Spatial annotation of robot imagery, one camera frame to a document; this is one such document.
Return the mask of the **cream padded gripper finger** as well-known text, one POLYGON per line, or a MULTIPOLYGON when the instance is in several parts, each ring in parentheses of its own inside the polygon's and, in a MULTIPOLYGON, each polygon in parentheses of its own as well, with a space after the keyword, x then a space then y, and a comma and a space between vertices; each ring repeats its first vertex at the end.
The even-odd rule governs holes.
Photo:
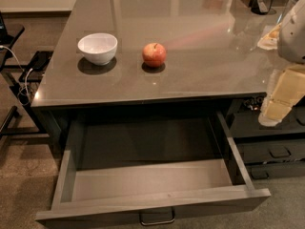
POLYGON ((290 106, 265 99, 261 107, 258 122, 265 127, 274 127, 282 122, 291 109, 290 106))

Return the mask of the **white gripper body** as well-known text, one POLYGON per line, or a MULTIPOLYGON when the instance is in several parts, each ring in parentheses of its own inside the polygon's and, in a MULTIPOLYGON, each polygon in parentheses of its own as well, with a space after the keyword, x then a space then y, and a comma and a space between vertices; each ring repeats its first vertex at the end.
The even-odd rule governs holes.
POLYGON ((274 70, 269 80, 266 108, 291 109, 305 95, 305 67, 291 64, 274 70))

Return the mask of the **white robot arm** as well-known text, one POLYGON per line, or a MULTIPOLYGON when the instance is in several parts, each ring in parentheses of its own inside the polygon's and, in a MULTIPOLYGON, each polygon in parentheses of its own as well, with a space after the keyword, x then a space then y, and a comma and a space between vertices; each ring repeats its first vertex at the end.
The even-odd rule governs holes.
POLYGON ((289 65, 270 75, 258 117, 258 122, 265 127, 279 124, 305 96, 305 0, 298 0, 284 16, 277 51, 289 65))

